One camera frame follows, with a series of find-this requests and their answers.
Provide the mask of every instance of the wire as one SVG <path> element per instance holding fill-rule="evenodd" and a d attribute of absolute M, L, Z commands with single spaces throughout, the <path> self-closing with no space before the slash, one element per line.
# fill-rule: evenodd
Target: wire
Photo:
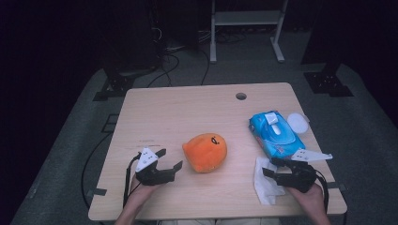
<path fill-rule="evenodd" d="M 201 52 L 205 55 L 206 60 L 207 60 L 206 72 L 205 72 L 205 75 L 203 76 L 202 81 L 200 83 L 201 85 L 203 85 L 203 83 L 205 82 L 205 78 L 207 76 L 207 73 L 208 73 L 208 69 L 210 68 L 210 59 L 208 58 L 207 54 L 203 50 L 201 50 Z"/>
<path fill-rule="evenodd" d="M 176 67 L 178 67 L 178 65 L 179 65 L 179 59 L 178 59 L 176 56 L 172 55 L 172 54 L 166 54 L 166 55 L 175 58 L 175 60 L 176 60 L 176 65 L 173 66 L 170 70 L 164 71 L 161 75 L 159 75 L 158 77 L 156 77 L 155 79 L 153 79 L 146 87 L 149 87 L 154 81 L 156 81 L 158 78 L 160 78 L 160 77 L 162 77 L 162 76 L 164 76 L 164 75 L 167 75 L 167 76 L 169 77 L 168 73 L 171 72 L 171 71 L 173 71 L 174 69 L 176 69 Z"/>
<path fill-rule="evenodd" d="M 85 194 L 84 194 L 84 173 L 85 173 L 85 169 L 87 168 L 88 162 L 90 161 L 91 157 L 93 156 L 93 154 L 96 152 L 96 150 L 99 148 L 99 146 L 106 140 L 106 138 L 108 138 L 113 132 L 109 132 L 107 133 L 98 143 L 97 145 L 93 148 L 93 150 L 91 151 L 90 155 L 88 156 L 87 160 L 85 161 L 83 170 L 82 170 L 82 176 L 81 176 L 81 183 L 80 183 L 80 188 L 81 188 L 81 192 L 82 192 L 82 197 L 84 200 L 84 204 L 85 206 L 88 208 L 90 208 L 90 205 L 88 204 L 87 199 L 85 198 Z"/>

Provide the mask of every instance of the orange toy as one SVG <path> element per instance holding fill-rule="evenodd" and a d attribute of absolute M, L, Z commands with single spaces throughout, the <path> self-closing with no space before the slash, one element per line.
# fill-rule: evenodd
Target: orange toy
<path fill-rule="evenodd" d="M 198 173 L 209 173 L 219 168 L 226 158 L 225 139 L 215 133 L 206 133 L 182 144 L 185 157 Z"/>

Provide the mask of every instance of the wooden table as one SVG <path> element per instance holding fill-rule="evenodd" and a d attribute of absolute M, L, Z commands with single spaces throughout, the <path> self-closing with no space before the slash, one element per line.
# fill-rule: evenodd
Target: wooden table
<path fill-rule="evenodd" d="M 246 96 L 238 99 L 237 95 Z M 289 194 L 277 197 L 275 205 L 262 205 L 253 185 L 255 160 L 265 154 L 248 129 L 252 115 L 278 110 L 281 115 L 303 113 L 288 83 L 185 86 L 131 89 L 125 98 L 115 134 L 89 210 L 92 220 L 115 220 L 122 210 L 126 168 L 148 145 L 154 152 L 166 148 L 158 169 L 170 169 L 184 160 L 175 182 L 160 188 L 137 219 L 263 218 L 302 215 Z M 227 143 L 228 155 L 221 167 L 196 173 L 182 151 L 192 137 L 214 132 Z M 309 130 L 299 135 L 307 149 L 320 151 Z M 325 160 L 311 163 L 328 182 L 334 178 Z M 329 214 L 346 211 L 337 188 L 329 190 Z"/>

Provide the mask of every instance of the tissue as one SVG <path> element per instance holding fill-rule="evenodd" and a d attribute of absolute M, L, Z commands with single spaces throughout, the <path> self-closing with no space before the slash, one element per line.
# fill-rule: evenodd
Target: tissue
<path fill-rule="evenodd" d="M 275 180 L 263 175 L 263 167 L 276 172 L 277 167 L 267 157 L 255 160 L 254 188 L 261 204 L 275 204 L 276 196 L 284 195 L 284 189 Z"/>

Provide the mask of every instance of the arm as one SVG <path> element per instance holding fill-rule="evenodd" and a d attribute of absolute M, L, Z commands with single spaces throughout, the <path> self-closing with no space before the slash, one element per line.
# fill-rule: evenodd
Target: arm
<path fill-rule="evenodd" d="M 307 193 L 301 193 L 299 190 L 292 187 L 286 187 L 286 189 L 295 197 L 301 208 L 314 224 L 330 225 L 323 204 L 322 188 L 319 185 L 313 184 Z"/>
<path fill-rule="evenodd" d="M 140 182 L 135 178 L 135 175 L 132 177 L 130 191 L 132 191 L 129 199 L 126 202 L 126 205 L 123 211 L 120 213 L 119 217 L 116 220 L 115 225 L 133 225 L 135 217 L 143 208 L 144 203 L 150 198 L 152 193 L 161 187 L 161 185 L 156 186 L 144 186 L 140 185 Z"/>

